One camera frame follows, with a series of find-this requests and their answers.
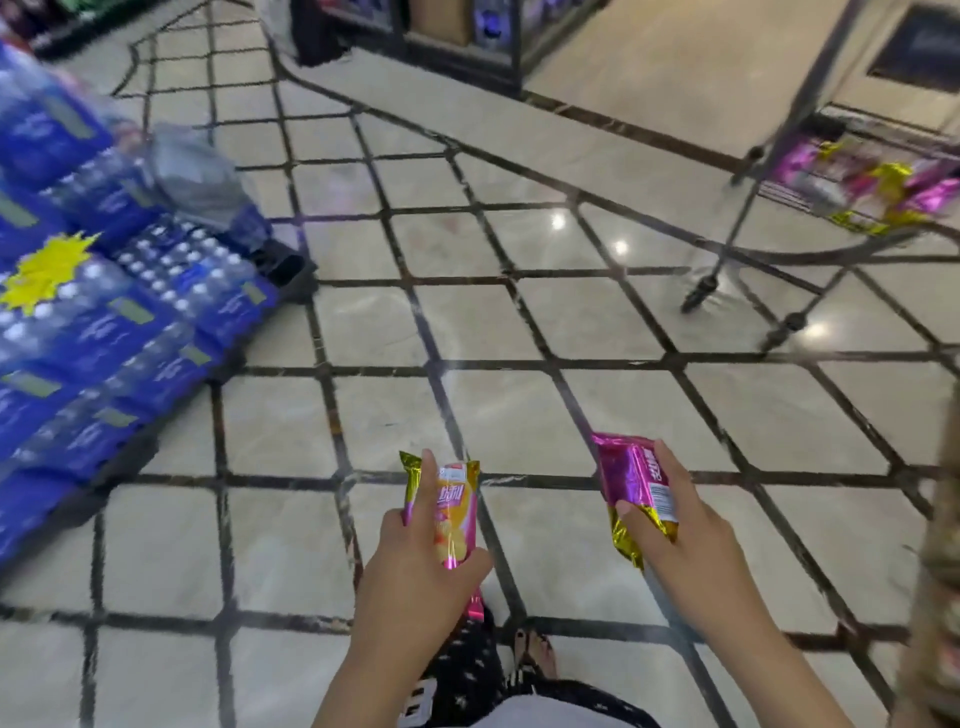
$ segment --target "right hand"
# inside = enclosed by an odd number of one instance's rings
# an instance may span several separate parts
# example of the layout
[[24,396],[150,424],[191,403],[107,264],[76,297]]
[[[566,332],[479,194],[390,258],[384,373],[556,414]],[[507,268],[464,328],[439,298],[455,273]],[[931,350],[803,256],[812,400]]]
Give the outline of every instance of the right hand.
[[631,503],[619,501],[616,512],[677,611],[708,642],[758,627],[776,630],[732,526],[700,500],[690,473],[662,440],[654,452],[673,494],[676,543]]

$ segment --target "display rack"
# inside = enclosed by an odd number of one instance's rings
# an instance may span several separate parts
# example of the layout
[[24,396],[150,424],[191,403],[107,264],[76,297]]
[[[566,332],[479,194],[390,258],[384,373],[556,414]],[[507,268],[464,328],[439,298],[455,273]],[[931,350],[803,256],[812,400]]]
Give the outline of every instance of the display rack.
[[338,0],[321,3],[335,26],[349,34],[357,46],[398,61],[443,73],[458,81],[501,93],[518,94],[523,80],[590,16],[610,0],[564,0],[561,12],[545,13],[542,21],[525,24],[521,17],[525,0],[502,0],[511,29],[526,26],[523,33],[510,33],[509,42],[490,47],[473,42],[459,45],[412,29],[408,0],[380,0],[383,10],[368,2]]
[[720,246],[712,269],[699,278],[696,285],[686,294],[681,306],[683,313],[690,313],[699,308],[719,287],[719,275],[724,267],[736,257],[750,255],[749,252],[737,250],[737,240],[759,197],[824,217],[849,230],[863,232],[863,238],[857,243],[841,251],[824,253],[819,258],[810,253],[776,255],[776,264],[779,265],[832,264],[838,265],[839,268],[826,285],[814,286],[814,296],[804,308],[785,316],[779,325],[768,333],[759,344],[760,353],[763,354],[781,346],[793,333],[804,329],[810,313],[840,284],[854,266],[872,255],[905,245],[924,232],[940,231],[928,222],[889,226],[882,231],[876,224],[877,220],[858,220],[853,224],[849,219],[837,214],[843,208],[838,207],[835,201],[818,196],[814,185],[808,189],[798,190],[771,179],[775,170],[795,149],[798,139],[803,137],[803,130],[816,124],[841,123],[845,135],[870,140],[884,148],[895,150],[895,155],[909,152],[923,158],[936,156],[937,159],[956,159],[960,164],[960,147],[953,146],[952,140],[944,134],[897,124],[864,111],[840,109],[829,103],[822,103],[828,77],[837,65],[844,46],[868,3],[869,0],[849,0],[830,32],[827,42],[807,72],[804,82],[790,105],[789,112],[777,131],[769,140],[752,148],[732,175],[730,187],[738,187],[749,180],[750,189],[726,239]]

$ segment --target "left hand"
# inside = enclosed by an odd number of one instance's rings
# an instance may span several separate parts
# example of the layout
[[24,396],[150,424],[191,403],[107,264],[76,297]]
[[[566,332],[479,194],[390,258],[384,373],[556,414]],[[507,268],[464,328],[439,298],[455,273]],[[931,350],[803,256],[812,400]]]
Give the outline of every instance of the left hand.
[[410,684],[420,678],[493,568],[484,548],[476,548],[456,569],[444,568],[434,548],[438,495],[437,461],[424,450],[410,523],[403,525],[399,509],[383,517],[380,545],[364,569],[353,617],[351,657],[397,671]]

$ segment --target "pink foil wrapper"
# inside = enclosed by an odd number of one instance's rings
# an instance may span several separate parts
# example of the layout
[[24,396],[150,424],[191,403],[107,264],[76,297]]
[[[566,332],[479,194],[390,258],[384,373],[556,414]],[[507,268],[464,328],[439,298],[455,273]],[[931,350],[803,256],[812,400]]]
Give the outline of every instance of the pink foil wrapper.
[[645,437],[594,432],[600,456],[600,482],[610,513],[613,545],[638,569],[643,569],[640,547],[627,532],[614,506],[620,500],[643,511],[667,538],[677,537],[677,517],[666,474],[654,453],[654,441]]

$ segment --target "hand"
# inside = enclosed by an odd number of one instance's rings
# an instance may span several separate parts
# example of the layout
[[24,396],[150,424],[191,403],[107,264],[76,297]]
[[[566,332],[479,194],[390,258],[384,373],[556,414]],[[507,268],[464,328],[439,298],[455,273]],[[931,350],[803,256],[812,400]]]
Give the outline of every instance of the hand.
[[677,542],[631,503],[619,501],[616,512],[674,606],[710,643],[757,628],[776,631],[731,525],[700,500],[690,473],[663,441],[654,450],[670,480]]
[[440,563],[434,548],[438,495],[437,461],[427,449],[410,523],[403,525],[399,509],[383,517],[380,545],[364,569],[353,618],[351,656],[404,671],[411,684],[493,568],[483,548],[454,570]]

